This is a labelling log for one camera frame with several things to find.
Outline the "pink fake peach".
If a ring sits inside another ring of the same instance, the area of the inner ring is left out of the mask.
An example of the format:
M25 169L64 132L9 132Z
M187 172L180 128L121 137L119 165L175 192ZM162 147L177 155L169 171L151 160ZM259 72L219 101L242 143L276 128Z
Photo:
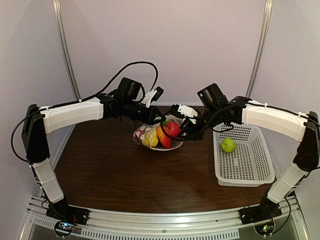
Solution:
M164 129L167 134L174 138L176 138L181 132L180 125L174 121L168 121L165 124Z

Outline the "clear zip top bag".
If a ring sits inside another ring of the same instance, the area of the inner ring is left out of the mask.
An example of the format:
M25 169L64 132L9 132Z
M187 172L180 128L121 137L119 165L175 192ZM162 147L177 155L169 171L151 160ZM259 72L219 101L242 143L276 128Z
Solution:
M167 115L162 122L163 129L172 138L177 138L181 132L181 118ZM171 151L178 149L183 143L168 137L161 128L161 124L142 124L133 132L133 141L141 146L155 151Z

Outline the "yellow fake lemon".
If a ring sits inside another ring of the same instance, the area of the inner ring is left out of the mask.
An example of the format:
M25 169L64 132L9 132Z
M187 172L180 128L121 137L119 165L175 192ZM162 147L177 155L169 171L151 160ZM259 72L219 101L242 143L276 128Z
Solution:
M159 143L157 132L155 130L145 132L143 135L140 136L140 140L142 144L148 148L154 148Z

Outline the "red fake apple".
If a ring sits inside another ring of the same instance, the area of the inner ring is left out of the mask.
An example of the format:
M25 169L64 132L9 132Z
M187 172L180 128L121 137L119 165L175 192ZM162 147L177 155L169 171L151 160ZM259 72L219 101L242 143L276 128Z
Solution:
M171 148L172 140L165 135L160 125L156 128L156 134L161 145L164 148L167 148L167 149Z

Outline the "green fake apple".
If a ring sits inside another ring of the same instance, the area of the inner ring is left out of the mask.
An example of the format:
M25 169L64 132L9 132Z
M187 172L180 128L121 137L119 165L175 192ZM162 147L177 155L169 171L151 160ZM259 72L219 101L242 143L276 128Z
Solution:
M237 148L237 144L231 138L225 138L221 142L221 149L226 153L232 153Z

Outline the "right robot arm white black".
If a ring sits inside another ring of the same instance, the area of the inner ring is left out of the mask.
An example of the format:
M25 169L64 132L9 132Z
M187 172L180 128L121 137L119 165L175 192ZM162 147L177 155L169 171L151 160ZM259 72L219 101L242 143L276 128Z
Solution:
M180 127L181 133L177 136L180 142L202 140L205 130L222 123L262 127L299 142L292 164L272 184L254 211L260 216L275 216L279 202L310 172L318 169L320 158L318 115L313 111L308 114L293 112L243 96L228 100L216 83L198 91L197 95L206 110L202 114L195 112L192 115L185 110L178 111L185 117Z

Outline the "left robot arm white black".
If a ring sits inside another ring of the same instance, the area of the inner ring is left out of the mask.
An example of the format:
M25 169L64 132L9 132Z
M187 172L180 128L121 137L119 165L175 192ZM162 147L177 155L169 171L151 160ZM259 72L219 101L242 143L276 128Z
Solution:
M66 209L68 202L50 163L47 135L79 123L110 118L127 117L147 125L158 123L160 111L151 103L157 101L164 90L158 86L137 101L140 90L141 83L124 77L111 95L99 93L90 99L73 103L44 108L32 104L28 107L21 134L26 160L57 212Z

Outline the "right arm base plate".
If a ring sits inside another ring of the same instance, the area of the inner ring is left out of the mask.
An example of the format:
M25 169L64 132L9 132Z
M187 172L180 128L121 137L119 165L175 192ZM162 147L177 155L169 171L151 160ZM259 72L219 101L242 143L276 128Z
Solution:
M256 206L245 206L239 211L240 220L243 225L270 220L282 215L279 204L259 204Z

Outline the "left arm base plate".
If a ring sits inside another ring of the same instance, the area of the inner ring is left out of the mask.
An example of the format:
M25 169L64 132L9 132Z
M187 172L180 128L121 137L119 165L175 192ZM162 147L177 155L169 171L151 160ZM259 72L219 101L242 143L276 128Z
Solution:
M46 216L76 225L86 225L89 210L70 205L54 205L46 210Z

